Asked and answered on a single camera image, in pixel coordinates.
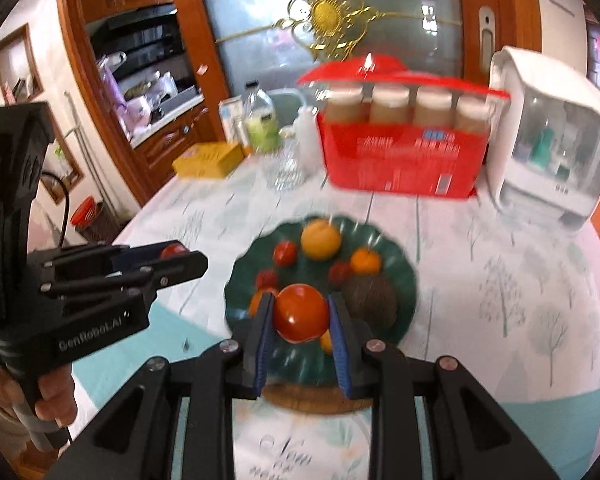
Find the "left hand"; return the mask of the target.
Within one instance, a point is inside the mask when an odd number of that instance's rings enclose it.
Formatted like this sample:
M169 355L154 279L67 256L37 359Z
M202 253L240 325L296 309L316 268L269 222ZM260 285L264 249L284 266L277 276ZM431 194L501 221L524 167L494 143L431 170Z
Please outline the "left hand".
M71 364L38 378L38 388L41 397L35 403L34 412L39 419L54 420L61 427L67 427L76 420L76 384ZM0 367L0 410L16 419L14 407L23 402L24 394L20 385L7 370Z

